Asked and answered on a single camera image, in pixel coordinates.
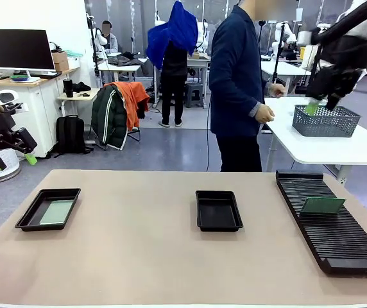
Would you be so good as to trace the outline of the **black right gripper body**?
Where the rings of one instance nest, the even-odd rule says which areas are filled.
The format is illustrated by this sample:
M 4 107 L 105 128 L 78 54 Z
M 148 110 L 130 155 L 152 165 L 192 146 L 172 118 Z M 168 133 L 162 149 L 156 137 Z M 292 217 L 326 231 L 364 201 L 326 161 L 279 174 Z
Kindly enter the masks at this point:
M 322 46 L 320 59 L 327 64 L 311 78 L 306 96 L 339 100 L 351 93 L 367 69 L 367 40 L 339 38 Z

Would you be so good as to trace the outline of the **person's left hand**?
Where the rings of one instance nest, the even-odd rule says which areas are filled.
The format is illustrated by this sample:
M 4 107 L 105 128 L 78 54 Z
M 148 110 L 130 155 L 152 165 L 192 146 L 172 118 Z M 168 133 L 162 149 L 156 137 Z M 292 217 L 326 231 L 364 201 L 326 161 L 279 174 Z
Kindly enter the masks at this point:
M 280 98 L 287 94 L 286 88 L 279 83 L 271 83 L 268 87 L 268 95 L 273 98 Z

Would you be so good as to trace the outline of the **person's right hand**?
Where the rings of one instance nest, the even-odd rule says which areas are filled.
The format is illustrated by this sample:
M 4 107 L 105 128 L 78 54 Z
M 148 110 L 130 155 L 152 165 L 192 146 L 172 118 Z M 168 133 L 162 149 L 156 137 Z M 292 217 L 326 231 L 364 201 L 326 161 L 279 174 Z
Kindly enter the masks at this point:
M 257 113 L 255 114 L 255 119 L 260 124 L 266 124 L 268 122 L 272 122 L 274 118 L 275 118 L 275 114 L 272 111 L 272 109 L 265 104 L 260 104 L 257 110 Z

